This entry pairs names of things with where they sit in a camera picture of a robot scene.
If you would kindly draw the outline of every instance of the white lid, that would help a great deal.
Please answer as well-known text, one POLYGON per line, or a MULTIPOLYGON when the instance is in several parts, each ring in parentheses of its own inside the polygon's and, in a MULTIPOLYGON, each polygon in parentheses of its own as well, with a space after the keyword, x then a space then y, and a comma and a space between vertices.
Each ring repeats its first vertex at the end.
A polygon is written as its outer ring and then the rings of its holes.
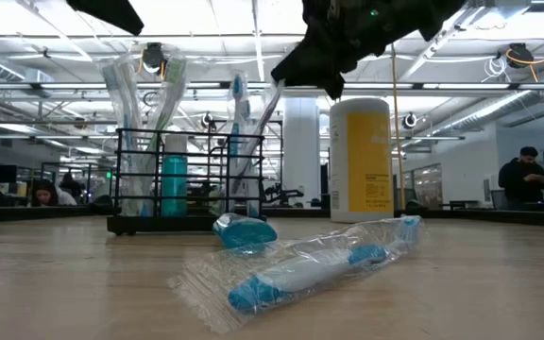
POLYGON ((188 136, 170 134, 165 136, 165 152, 187 152, 188 136))

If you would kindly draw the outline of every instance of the plastic wrap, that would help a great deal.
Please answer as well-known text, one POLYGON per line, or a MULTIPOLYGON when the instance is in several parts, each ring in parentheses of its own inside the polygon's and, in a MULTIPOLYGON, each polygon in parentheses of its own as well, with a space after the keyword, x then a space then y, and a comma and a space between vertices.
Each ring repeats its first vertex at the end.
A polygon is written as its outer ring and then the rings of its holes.
POLYGON ((417 243, 420 217, 366 222, 313 237, 241 246, 184 263, 170 285, 214 332, 362 277, 417 243))
MULTIPOLYGON (((119 128, 141 128, 141 116, 136 97, 137 84, 135 71, 131 65, 131 55, 127 54, 117 59, 103 59, 98 65, 109 90, 112 109, 117 117, 119 128)), ((123 136, 125 150, 138 150, 138 137, 135 132, 126 132, 123 136)), ((140 172, 140 155, 123 154, 121 171, 126 173, 140 172)), ((139 178, 123 178, 121 180, 123 195, 147 196, 139 178)), ((121 203, 122 214, 140 215, 143 201, 125 199, 121 203)))
MULTIPOLYGON (((232 126, 230 130, 231 135, 245 134, 245 127, 247 125, 247 119, 251 115, 251 107, 249 104, 249 91, 247 90, 247 78, 242 72, 236 72, 231 82, 229 89, 229 99, 234 101, 234 106, 229 106, 229 116, 232 117, 232 126)), ((230 164, 229 164, 229 175, 237 176, 239 159, 232 158, 232 156, 237 156, 242 154, 242 145, 245 142, 245 139, 239 137, 230 137, 230 164)), ((229 180, 230 185, 236 181, 236 178, 231 178, 229 180)), ((229 212, 234 212, 234 200, 229 201, 229 212)))
POLYGON ((213 232, 226 248, 272 242, 278 238, 274 228, 264 221, 232 212, 224 213, 213 223, 213 232))
MULTIPOLYGON (((117 59, 104 59, 100 63, 100 70, 110 94, 110 101, 117 117, 120 128, 147 128, 166 129, 173 115, 178 109, 181 98, 186 91, 187 60, 172 46, 164 45, 163 54, 167 59, 164 67, 164 78, 158 93, 159 104, 154 112, 148 116, 146 127, 142 125, 142 115, 138 109, 136 73, 132 65, 130 54, 117 59)), ((138 142, 141 138, 148 138, 146 151, 154 151, 156 140, 151 134, 125 132, 123 148, 125 150, 142 150, 138 142)), ((154 155, 124 154, 122 171, 129 173, 153 174, 155 167, 154 155)), ((130 177, 122 179, 120 188, 124 196, 150 196, 152 177, 130 177)), ((128 216, 148 216, 152 209, 152 201, 141 199, 125 199, 122 202, 122 214, 128 216)))
MULTIPOLYGON (((284 90, 284 80, 281 80, 279 84, 271 87, 271 93, 265 97, 265 109, 263 110, 262 117, 257 122, 254 128, 248 129, 245 134, 261 136, 264 134, 264 128, 266 124, 270 121, 272 114, 274 113, 276 106, 279 104, 281 99, 282 91, 284 90)), ((253 155, 253 152, 257 148, 258 140, 254 138, 249 138, 246 143, 243 144, 241 148, 241 155, 253 155)), ((247 176, 249 172, 253 172, 251 159, 239 159, 238 166, 235 168, 235 176, 247 176)), ((229 188, 221 188, 217 193, 218 197, 223 197, 226 195, 226 190, 230 191, 230 196, 237 196, 243 185, 243 180, 238 178, 237 180, 232 180, 230 182, 229 188)), ((224 204, 216 204, 211 209, 212 213, 221 215, 226 212, 226 206, 224 204)))

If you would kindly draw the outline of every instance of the column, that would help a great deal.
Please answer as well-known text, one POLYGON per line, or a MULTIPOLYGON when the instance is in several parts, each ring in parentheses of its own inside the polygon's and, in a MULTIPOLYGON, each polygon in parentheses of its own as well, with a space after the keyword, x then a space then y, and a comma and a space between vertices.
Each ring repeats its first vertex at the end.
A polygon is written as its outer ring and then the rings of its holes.
POLYGON ((284 160, 282 181, 284 190, 299 189, 304 197, 289 203, 303 204, 320 199, 320 136, 319 112, 316 98, 286 98, 284 101, 283 134, 284 160))

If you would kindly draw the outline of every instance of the toothbrush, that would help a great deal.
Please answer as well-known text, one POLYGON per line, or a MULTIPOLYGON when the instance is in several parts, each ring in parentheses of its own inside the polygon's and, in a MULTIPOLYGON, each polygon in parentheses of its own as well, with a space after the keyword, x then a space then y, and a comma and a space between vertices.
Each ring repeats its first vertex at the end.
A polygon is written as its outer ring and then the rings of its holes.
POLYGON ((387 258, 383 246, 324 249, 277 263, 229 292, 228 301, 238 312, 257 314, 307 293, 309 288, 332 280, 360 265, 379 264, 387 258))

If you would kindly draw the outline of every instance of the table surface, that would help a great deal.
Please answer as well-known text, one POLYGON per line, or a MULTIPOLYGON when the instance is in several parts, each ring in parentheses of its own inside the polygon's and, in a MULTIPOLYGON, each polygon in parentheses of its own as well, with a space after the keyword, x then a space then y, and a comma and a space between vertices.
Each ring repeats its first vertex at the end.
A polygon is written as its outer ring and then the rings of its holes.
MULTIPOLYGON (((0 223, 0 339, 544 339, 544 227, 426 222, 416 253, 226 336, 166 284, 216 237, 115 237, 104 217, 0 223)), ((282 238, 344 227, 271 223, 282 238)))

